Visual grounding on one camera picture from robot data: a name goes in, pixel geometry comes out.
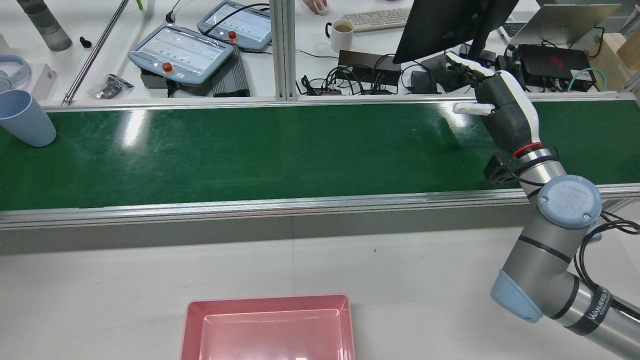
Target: pink tray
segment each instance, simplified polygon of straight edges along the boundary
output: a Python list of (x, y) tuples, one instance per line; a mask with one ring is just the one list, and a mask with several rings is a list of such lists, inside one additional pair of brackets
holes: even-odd
[(181, 360), (355, 360), (346, 295), (203, 300), (187, 307)]

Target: water bottle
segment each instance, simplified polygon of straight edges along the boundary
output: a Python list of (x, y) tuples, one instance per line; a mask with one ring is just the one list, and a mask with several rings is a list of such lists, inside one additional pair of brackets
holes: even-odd
[(40, 36), (52, 51), (66, 50), (71, 39), (53, 16), (44, 0), (17, 0)]

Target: headphones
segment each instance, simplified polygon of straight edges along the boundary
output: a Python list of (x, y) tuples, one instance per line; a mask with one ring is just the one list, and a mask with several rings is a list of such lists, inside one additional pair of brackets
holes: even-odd
[(0, 63), (16, 63), (20, 65), (18, 71), (9, 76), (0, 70), (0, 92), (11, 90), (13, 86), (31, 75), (31, 68), (23, 58), (16, 55), (0, 55)]

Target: keyboard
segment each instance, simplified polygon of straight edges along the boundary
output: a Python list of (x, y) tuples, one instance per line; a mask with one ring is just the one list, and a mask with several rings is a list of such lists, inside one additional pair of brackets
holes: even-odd
[(411, 8), (378, 10), (375, 12), (348, 13), (343, 19), (351, 21), (353, 31), (373, 31), (391, 28), (403, 28)]
[(505, 22), (504, 25), (502, 25), (502, 29), (507, 33), (509, 38), (513, 38), (526, 24), (526, 22)]

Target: blue joint cap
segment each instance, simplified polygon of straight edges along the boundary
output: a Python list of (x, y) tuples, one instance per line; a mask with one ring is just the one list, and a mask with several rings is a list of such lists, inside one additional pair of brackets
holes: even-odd
[(528, 322), (536, 323), (542, 317), (542, 311), (502, 269), (498, 272), (498, 278), (491, 288), (491, 298), (512, 314)]
[[(587, 231), (587, 234), (589, 234), (591, 231), (593, 231), (596, 227), (598, 227), (598, 224), (593, 224), (593, 226), (591, 226), (589, 228), (589, 230)], [(589, 244), (597, 243), (600, 240), (602, 240), (602, 233), (597, 233), (597, 234), (593, 235), (591, 237), (591, 239), (589, 239)]]
[(581, 176), (553, 178), (538, 194), (538, 208), (555, 225), (579, 229), (593, 224), (602, 211), (598, 188)]

